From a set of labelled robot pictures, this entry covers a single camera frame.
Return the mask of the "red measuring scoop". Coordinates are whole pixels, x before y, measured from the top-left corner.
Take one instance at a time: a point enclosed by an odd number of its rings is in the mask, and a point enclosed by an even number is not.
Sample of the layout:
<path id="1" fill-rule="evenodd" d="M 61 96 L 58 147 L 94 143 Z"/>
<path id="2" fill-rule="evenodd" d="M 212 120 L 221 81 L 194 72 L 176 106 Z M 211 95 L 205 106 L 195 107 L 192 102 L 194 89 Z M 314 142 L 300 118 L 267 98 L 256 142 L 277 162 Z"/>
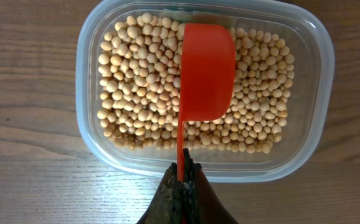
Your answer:
<path id="1" fill-rule="evenodd" d="M 212 121 L 229 108 L 235 79 L 235 46 L 230 32 L 215 24 L 187 23 L 181 55 L 177 174 L 184 180 L 184 123 Z"/>

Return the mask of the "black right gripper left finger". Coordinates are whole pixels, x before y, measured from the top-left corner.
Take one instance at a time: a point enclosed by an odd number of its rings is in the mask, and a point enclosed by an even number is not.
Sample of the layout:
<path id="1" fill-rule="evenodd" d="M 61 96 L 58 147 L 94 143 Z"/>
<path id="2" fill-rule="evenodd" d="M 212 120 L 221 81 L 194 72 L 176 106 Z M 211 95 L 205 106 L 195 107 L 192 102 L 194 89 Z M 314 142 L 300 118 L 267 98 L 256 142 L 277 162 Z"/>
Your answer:
<path id="1" fill-rule="evenodd" d="M 177 164 L 172 163 L 163 175 L 154 197 L 137 224 L 181 224 L 182 193 L 177 180 Z"/>

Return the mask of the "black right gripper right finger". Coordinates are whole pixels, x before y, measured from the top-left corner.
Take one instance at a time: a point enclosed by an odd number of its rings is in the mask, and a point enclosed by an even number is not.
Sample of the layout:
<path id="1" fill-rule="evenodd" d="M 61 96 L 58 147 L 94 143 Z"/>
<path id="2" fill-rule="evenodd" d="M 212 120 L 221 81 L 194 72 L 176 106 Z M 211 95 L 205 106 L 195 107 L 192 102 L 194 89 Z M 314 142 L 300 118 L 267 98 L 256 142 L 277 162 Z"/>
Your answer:
<path id="1" fill-rule="evenodd" d="M 188 149 L 184 156 L 184 191 L 182 193 L 185 223 L 238 224 L 225 209 L 203 173 L 200 163 L 195 163 Z"/>

